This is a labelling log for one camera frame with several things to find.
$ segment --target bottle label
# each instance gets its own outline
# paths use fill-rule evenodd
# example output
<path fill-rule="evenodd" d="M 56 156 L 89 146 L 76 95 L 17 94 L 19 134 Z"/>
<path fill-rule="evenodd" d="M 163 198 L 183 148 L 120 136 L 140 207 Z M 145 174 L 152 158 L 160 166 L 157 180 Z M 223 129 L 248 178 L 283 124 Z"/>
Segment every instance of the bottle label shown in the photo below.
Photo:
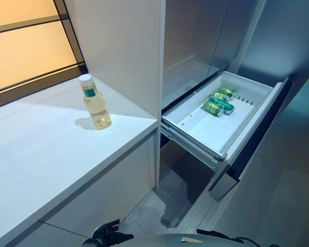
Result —
<path fill-rule="evenodd" d="M 94 97 L 95 96 L 95 90 L 94 89 L 83 90 L 83 93 L 86 97 Z"/>

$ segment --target green can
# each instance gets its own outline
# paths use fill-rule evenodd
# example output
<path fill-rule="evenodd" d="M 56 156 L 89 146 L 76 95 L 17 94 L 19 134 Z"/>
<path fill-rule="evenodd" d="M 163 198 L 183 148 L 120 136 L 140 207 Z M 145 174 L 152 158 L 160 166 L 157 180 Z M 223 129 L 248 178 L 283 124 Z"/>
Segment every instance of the green can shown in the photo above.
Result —
<path fill-rule="evenodd" d="M 229 104 L 221 99 L 210 97 L 209 101 L 222 106 L 225 111 L 225 114 L 227 115 L 230 115 L 233 112 L 233 110 L 235 110 L 235 107 L 232 104 Z"/>
<path fill-rule="evenodd" d="M 235 90 L 228 88 L 227 86 L 223 86 L 218 90 L 219 93 L 228 95 L 229 97 L 233 97 L 236 94 Z"/>
<path fill-rule="evenodd" d="M 228 102 L 230 100 L 230 97 L 228 95 L 219 93 L 219 92 L 214 92 L 210 95 L 210 97 L 215 97 L 217 99 L 223 100 L 225 102 Z"/>
<path fill-rule="evenodd" d="M 222 106 L 220 106 L 220 105 L 218 105 L 214 102 L 211 102 L 209 100 L 206 100 L 204 102 L 203 106 L 204 106 L 204 109 L 207 112 L 209 112 L 209 113 L 211 113 L 211 114 L 213 114 L 214 116 L 217 116 L 217 117 L 221 116 L 224 112 L 224 109 L 223 109 Z"/>

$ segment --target gray floor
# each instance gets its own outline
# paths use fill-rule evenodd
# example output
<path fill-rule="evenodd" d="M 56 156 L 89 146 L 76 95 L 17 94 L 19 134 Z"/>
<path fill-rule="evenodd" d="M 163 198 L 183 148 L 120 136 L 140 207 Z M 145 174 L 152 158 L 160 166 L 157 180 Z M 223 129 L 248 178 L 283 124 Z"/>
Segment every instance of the gray floor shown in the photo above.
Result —
<path fill-rule="evenodd" d="M 193 181 L 174 171 L 188 158 L 163 177 L 162 190 L 149 193 L 122 222 L 121 231 L 141 236 L 202 228 L 248 237 L 261 246 L 309 246 L 309 81 L 270 127 L 241 182 L 219 203 L 206 190 L 198 201 L 190 198 L 208 180 L 201 176 L 188 194 Z M 175 192 L 170 194 L 168 187 Z"/>

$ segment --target white bottle cap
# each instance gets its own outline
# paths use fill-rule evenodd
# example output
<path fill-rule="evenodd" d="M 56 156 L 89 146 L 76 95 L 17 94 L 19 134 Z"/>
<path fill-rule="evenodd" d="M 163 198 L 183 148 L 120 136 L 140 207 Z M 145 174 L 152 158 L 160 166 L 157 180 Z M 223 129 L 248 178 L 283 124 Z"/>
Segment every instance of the white bottle cap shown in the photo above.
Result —
<path fill-rule="evenodd" d="M 89 86 L 94 83 L 94 80 L 90 74 L 84 74 L 78 77 L 79 83 L 82 86 Z"/>

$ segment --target cooking oil bottle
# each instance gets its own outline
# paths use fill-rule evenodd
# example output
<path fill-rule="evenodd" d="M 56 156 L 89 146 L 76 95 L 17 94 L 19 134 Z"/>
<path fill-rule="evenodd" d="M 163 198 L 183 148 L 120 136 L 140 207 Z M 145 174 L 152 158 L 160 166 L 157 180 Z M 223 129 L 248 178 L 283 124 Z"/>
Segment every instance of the cooking oil bottle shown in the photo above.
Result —
<path fill-rule="evenodd" d="M 111 118 L 105 104 L 103 95 L 97 91 L 94 80 L 90 74 L 79 76 L 79 82 L 84 93 L 85 103 L 92 121 L 98 130 L 111 125 Z"/>

